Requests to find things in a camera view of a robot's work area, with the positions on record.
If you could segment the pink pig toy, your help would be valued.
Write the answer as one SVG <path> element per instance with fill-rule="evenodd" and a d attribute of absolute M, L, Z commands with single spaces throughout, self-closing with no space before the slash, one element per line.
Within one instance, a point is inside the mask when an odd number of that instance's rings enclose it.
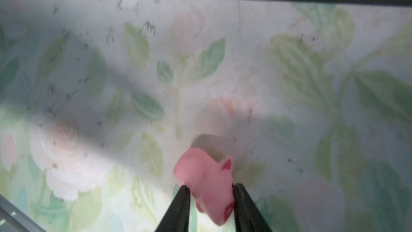
<path fill-rule="evenodd" d="M 189 188 L 197 210 L 222 226 L 235 207 L 232 170 L 231 157 L 217 162 L 203 149 L 191 147 L 178 160 L 173 175 L 180 186 Z"/>

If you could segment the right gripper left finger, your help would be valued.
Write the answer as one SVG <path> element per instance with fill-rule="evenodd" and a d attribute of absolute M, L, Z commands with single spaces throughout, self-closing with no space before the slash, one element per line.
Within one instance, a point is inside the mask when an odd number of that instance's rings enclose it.
<path fill-rule="evenodd" d="M 191 193 L 183 185 L 178 190 L 155 232 L 189 232 Z"/>

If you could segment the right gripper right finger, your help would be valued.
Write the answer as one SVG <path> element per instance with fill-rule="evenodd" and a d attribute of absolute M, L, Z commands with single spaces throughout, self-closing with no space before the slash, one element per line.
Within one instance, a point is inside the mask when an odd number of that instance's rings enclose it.
<path fill-rule="evenodd" d="M 272 232 L 246 188 L 238 183 L 233 186 L 233 193 L 236 232 Z"/>

